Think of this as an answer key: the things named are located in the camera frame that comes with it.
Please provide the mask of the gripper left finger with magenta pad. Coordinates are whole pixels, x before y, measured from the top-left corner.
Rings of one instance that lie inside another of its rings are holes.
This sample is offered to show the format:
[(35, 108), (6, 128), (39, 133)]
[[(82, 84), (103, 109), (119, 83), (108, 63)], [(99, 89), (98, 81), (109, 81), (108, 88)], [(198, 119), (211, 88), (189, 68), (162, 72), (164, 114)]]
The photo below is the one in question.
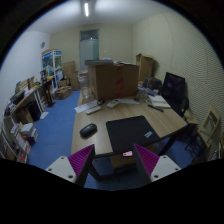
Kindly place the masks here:
[(83, 187), (94, 156), (95, 146), (89, 145), (69, 157), (60, 156), (46, 171)]

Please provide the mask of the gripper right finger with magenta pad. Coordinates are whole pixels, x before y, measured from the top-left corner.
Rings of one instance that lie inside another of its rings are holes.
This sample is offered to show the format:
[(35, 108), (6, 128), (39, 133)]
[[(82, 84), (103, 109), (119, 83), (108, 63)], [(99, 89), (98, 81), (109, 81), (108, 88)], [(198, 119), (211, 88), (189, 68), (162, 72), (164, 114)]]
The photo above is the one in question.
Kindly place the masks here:
[(133, 155), (140, 173), (151, 182), (180, 170), (180, 167), (167, 155), (158, 156), (137, 144), (133, 147)]

